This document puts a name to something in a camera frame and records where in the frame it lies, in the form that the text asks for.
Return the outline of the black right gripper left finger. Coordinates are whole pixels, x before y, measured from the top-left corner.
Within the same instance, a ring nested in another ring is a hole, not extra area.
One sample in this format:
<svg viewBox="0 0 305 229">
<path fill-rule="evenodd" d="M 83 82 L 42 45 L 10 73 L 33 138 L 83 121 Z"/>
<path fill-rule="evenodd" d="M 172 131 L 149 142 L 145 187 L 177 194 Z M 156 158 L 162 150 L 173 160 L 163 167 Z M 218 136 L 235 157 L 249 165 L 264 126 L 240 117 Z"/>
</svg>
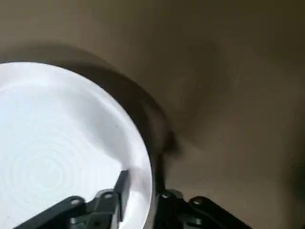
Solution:
<svg viewBox="0 0 305 229">
<path fill-rule="evenodd" d="M 114 188 L 100 190 L 86 202 L 70 196 L 21 223 L 17 229 L 117 229 L 130 191 L 130 172 L 122 170 Z"/>
</svg>

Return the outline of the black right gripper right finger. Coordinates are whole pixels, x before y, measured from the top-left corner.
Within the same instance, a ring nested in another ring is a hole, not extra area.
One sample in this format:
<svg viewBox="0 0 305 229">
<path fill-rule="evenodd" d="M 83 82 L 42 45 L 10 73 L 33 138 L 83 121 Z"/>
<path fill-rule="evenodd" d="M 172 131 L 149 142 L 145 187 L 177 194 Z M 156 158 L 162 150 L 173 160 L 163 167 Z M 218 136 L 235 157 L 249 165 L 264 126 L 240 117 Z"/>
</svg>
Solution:
<svg viewBox="0 0 305 229">
<path fill-rule="evenodd" d="M 246 223 L 203 196 L 184 200 L 181 192 L 165 186 L 164 157 L 158 156 L 155 167 L 155 229 L 249 229 Z"/>
</svg>

